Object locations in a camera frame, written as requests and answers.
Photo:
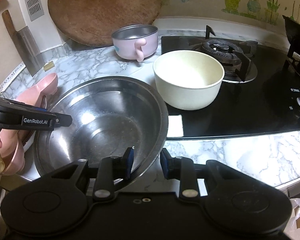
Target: pink bowl with handle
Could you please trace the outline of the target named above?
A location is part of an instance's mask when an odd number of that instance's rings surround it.
[[[153,25],[130,25],[111,37],[118,56],[138,62],[154,54],[158,47],[158,28]]]

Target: wooden knife handle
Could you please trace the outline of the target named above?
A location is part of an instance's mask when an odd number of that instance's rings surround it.
[[[5,10],[2,13],[2,19],[3,19],[4,25],[6,26],[10,37],[12,38],[17,33],[17,31],[14,28],[14,25],[13,25],[13,22],[12,22],[12,19],[11,19],[11,16],[10,16],[10,13],[8,10]]]

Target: black pan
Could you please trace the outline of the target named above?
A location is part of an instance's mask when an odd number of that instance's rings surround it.
[[[289,17],[283,15],[286,33],[290,45],[293,46],[294,51],[300,55],[300,24]]]

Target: black glass cooktop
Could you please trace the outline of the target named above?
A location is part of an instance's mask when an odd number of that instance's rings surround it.
[[[162,54],[192,49],[201,37],[163,36]],[[240,47],[241,41],[226,40]],[[185,111],[168,106],[169,115],[182,115],[180,139],[230,138],[300,130],[300,77],[284,68],[287,53],[258,45],[250,58],[258,69],[246,83],[222,82],[217,98],[206,108]]]

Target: white plastic bowl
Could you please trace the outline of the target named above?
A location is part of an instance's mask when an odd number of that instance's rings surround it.
[[[182,110],[198,110],[210,105],[225,76],[219,61],[193,50],[165,53],[156,59],[153,70],[163,100]]]

